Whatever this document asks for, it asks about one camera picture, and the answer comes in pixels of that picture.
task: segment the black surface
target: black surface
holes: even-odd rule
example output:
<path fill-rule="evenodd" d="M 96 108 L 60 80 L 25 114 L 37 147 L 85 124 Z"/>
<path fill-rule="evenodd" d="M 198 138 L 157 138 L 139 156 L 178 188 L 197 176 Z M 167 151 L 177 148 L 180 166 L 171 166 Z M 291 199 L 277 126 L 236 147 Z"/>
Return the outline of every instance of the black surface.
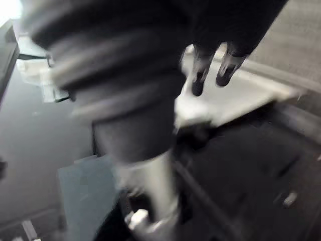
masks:
<path fill-rule="evenodd" d="M 59 212 L 57 169 L 92 155 L 91 129 L 70 118 L 72 108 L 70 101 L 43 103 L 41 89 L 14 70 L 0 110 L 0 156 L 8 163 L 0 230 L 48 209 Z"/>
<path fill-rule="evenodd" d="M 307 93 L 300 98 L 290 99 L 287 103 L 321 117 L 321 93 L 307 91 Z"/>
<path fill-rule="evenodd" d="M 214 131 L 190 170 L 247 240 L 301 240 L 318 220 L 319 155 L 308 138 L 251 114 Z M 290 192 L 297 200 L 285 207 Z"/>

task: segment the gray fabric wall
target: gray fabric wall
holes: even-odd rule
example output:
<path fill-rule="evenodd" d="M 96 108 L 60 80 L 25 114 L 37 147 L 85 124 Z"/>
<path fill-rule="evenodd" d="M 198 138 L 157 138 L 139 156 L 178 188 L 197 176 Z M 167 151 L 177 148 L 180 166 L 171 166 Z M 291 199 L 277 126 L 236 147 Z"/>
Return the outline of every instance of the gray fabric wall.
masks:
<path fill-rule="evenodd" d="M 250 59 L 321 83 L 321 1 L 289 0 Z"/>

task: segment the metal screw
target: metal screw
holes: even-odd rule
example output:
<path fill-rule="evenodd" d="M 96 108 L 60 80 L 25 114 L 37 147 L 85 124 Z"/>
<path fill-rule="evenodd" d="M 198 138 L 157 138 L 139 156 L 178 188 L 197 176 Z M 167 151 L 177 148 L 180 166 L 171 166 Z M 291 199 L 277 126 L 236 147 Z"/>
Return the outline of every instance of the metal screw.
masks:
<path fill-rule="evenodd" d="M 283 206 L 290 207 L 297 199 L 297 193 L 291 192 L 287 198 L 283 201 Z"/>

